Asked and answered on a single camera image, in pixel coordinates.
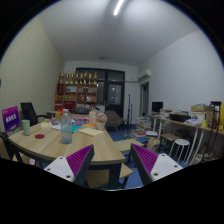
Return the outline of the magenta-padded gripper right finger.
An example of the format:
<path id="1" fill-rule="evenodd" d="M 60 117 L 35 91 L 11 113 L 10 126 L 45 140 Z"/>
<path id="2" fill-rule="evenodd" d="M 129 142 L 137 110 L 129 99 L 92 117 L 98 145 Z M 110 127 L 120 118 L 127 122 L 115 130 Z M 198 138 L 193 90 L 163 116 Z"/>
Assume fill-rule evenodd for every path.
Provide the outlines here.
<path id="1" fill-rule="evenodd" d="M 166 153 L 157 155 L 136 144 L 131 144 L 130 153 L 143 185 L 150 184 L 182 169 Z"/>

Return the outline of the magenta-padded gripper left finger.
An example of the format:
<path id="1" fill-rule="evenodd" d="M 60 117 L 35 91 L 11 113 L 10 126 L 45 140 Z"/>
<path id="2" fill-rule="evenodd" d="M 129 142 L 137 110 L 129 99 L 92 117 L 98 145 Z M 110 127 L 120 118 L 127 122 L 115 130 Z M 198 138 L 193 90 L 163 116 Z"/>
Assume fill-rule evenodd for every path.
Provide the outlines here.
<path id="1" fill-rule="evenodd" d="M 68 157 L 58 157 L 45 168 L 45 171 L 83 186 L 93 156 L 94 146 L 89 145 Z"/>

